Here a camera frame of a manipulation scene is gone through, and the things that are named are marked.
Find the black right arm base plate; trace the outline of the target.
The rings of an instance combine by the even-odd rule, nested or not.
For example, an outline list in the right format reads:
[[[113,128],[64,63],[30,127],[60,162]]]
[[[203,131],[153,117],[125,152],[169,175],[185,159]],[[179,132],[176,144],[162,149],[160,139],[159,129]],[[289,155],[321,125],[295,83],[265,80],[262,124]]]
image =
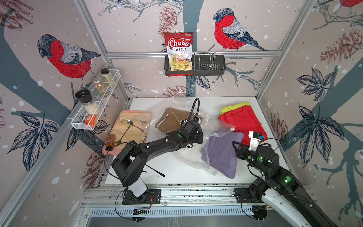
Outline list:
[[[233,195],[237,203],[262,203],[262,196],[259,192],[250,188],[235,188]]]

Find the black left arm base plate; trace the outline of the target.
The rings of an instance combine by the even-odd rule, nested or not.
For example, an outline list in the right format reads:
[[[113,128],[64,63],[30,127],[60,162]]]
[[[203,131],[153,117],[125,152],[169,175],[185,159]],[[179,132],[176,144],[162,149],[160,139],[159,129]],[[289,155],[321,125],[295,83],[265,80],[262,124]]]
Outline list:
[[[147,189],[140,197],[136,197],[130,189],[123,194],[123,205],[160,204],[161,189]]]

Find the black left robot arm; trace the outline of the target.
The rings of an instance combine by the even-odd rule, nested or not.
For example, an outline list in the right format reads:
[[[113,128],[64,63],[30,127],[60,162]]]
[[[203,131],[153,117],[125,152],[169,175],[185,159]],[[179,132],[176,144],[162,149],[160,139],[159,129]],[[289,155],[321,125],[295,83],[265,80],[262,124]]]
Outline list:
[[[128,142],[112,161],[112,168],[122,186],[128,188],[136,198],[145,200],[148,187],[142,180],[141,173],[146,163],[168,152],[192,148],[195,143],[203,143],[203,132],[197,121],[190,120],[185,126],[157,141],[142,144]]]

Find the brown garment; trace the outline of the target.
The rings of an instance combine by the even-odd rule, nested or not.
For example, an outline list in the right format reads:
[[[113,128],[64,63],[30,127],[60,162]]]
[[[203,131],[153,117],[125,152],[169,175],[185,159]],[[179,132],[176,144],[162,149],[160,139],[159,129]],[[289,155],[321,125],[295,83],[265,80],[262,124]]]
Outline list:
[[[190,112],[168,107],[156,122],[155,128],[168,134],[183,127],[188,120]]]

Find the purple grey garment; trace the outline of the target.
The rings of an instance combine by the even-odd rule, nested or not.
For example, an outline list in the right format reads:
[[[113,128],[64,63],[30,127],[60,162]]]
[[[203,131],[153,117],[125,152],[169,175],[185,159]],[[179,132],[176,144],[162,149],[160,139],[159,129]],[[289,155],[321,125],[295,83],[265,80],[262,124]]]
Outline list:
[[[232,142],[242,142],[244,134],[231,132],[223,137],[211,136],[201,149],[201,159],[221,172],[227,178],[234,179],[237,167],[237,156]]]

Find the red garment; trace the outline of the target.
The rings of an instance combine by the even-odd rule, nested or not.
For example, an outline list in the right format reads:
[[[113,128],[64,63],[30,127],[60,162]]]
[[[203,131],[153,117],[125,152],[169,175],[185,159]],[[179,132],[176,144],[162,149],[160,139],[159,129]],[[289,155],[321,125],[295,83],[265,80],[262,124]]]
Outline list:
[[[244,134],[242,144],[250,145],[249,132],[251,131],[261,133],[264,139],[268,138],[250,104],[222,113],[219,120],[235,126],[235,132]]]

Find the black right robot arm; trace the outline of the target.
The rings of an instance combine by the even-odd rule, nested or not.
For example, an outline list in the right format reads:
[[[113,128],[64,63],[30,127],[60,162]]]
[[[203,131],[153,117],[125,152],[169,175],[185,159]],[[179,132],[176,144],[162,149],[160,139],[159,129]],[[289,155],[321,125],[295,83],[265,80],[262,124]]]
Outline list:
[[[247,198],[263,202],[277,211],[294,227],[334,227],[335,223],[306,192],[301,182],[281,167],[279,155],[270,144],[258,145],[255,150],[232,142],[237,158],[245,160],[260,175],[249,186]]]

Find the clear plastic vacuum bag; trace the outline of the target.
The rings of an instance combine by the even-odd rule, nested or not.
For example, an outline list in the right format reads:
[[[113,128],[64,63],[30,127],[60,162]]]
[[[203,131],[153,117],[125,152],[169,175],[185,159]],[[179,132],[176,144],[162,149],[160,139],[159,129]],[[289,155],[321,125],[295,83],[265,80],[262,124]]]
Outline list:
[[[152,113],[144,149],[148,160],[172,152],[185,164],[216,175],[208,148],[213,139],[231,135],[235,126],[207,113],[199,98],[168,98],[148,111]]]

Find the neon yellow garment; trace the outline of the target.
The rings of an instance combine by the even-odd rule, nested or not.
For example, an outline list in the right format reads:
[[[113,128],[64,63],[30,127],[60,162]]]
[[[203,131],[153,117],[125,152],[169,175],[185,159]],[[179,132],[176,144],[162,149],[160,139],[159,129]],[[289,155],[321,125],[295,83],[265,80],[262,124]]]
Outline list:
[[[244,106],[250,106],[250,103],[249,102],[242,102],[240,104],[223,107],[221,109],[220,115],[225,114],[225,113],[230,112],[230,111],[233,111],[233,110],[236,110],[236,109],[239,109],[239,108],[244,107]]]

